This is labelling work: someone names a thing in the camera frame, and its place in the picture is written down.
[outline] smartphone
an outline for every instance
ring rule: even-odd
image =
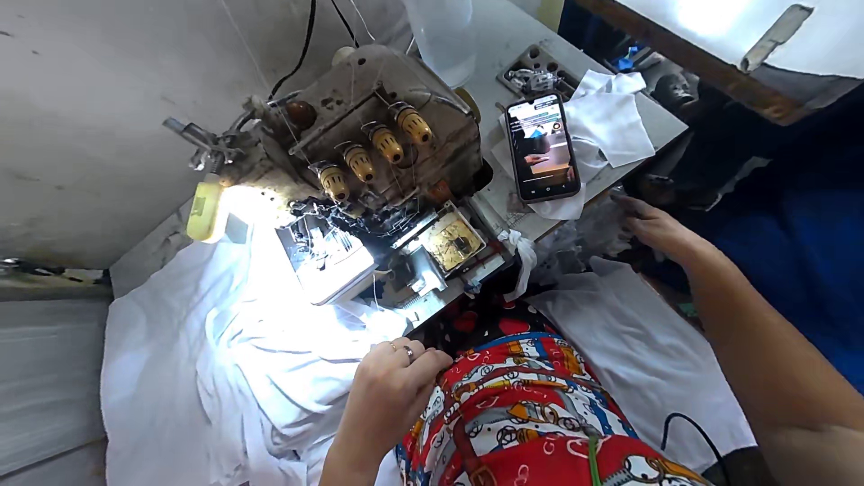
[[[557,93],[507,106],[505,114],[519,199],[540,202],[579,192],[564,106]]]

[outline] blue fabric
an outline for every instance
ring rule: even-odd
[[[690,225],[864,393],[864,145],[798,150]]]

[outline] black cable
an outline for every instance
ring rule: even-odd
[[[729,482],[729,471],[726,469],[726,463],[723,462],[723,457],[720,455],[720,451],[717,450],[714,442],[711,442],[711,438],[708,437],[708,434],[705,433],[705,431],[699,426],[699,424],[697,424],[695,420],[691,419],[687,415],[679,412],[672,412],[666,416],[666,420],[663,422],[663,440],[660,441],[660,450],[666,450],[666,440],[669,439],[669,423],[675,417],[681,417],[682,419],[687,420],[699,431],[699,433],[702,434],[702,438],[705,439],[705,442],[708,443],[708,447],[710,447],[711,451],[714,453],[714,457],[717,458],[717,463],[720,465],[720,470],[723,471],[723,477],[726,478],[726,485],[732,486],[732,484]]]
[[[309,5],[309,22],[306,26],[306,40],[303,41],[303,50],[300,53],[300,60],[297,61],[297,65],[294,66],[294,69],[290,73],[284,75],[279,81],[276,82],[276,84],[273,86],[273,91],[270,92],[270,97],[267,98],[268,101],[273,99],[274,96],[276,96],[276,92],[278,92],[279,88],[282,87],[282,83],[284,83],[288,80],[288,78],[293,76],[294,73],[296,73],[297,70],[300,69],[300,66],[303,65],[303,60],[306,59],[306,51],[309,50],[309,41],[312,40],[312,30],[315,27],[315,9],[317,9],[317,7],[317,0],[312,0],[312,3]]]
[[[345,16],[342,15],[342,10],[339,10],[339,6],[336,5],[336,0],[330,0],[333,3],[333,8],[336,9],[336,13],[339,14],[339,18],[342,19],[342,25],[348,30],[348,34],[351,36],[351,40],[354,41],[354,47],[359,48],[360,43],[357,42],[357,37],[354,36],[354,31],[351,30],[351,26],[348,25],[348,21],[345,20]]]

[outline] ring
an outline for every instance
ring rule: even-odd
[[[405,348],[405,352],[408,353],[408,364],[414,362],[414,349],[409,348],[408,346],[403,346]]]

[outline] white cloth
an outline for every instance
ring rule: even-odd
[[[645,80],[639,73],[585,73],[573,97],[564,103],[581,189],[570,197],[529,204],[535,213],[550,220],[578,220],[585,206],[586,184],[607,164],[620,167],[656,153],[636,108],[635,93],[643,89]],[[499,123],[506,133],[504,114]],[[492,154],[514,177],[507,138],[492,147]]]
[[[565,275],[558,290],[526,299],[591,363],[639,438],[659,450],[672,412],[695,420],[720,454],[756,445],[705,338],[629,265],[590,259],[593,273]],[[692,470],[715,462],[702,435],[670,424],[666,456]]]
[[[276,233],[247,241],[193,243],[111,304],[112,486],[317,483],[359,360],[407,329],[362,303],[309,304]]]
[[[511,302],[521,297],[528,289],[528,278],[531,271],[537,266],[537,254],[534,252],[534,241],[528,240],[515,229],[504,230],[498,235],[499,241],[506,241],[511,246],[515,246],[522,260],[522,266],[519,267],[519,277],[516,281],[516,288],[509,293],[504,294],[504,300]]]

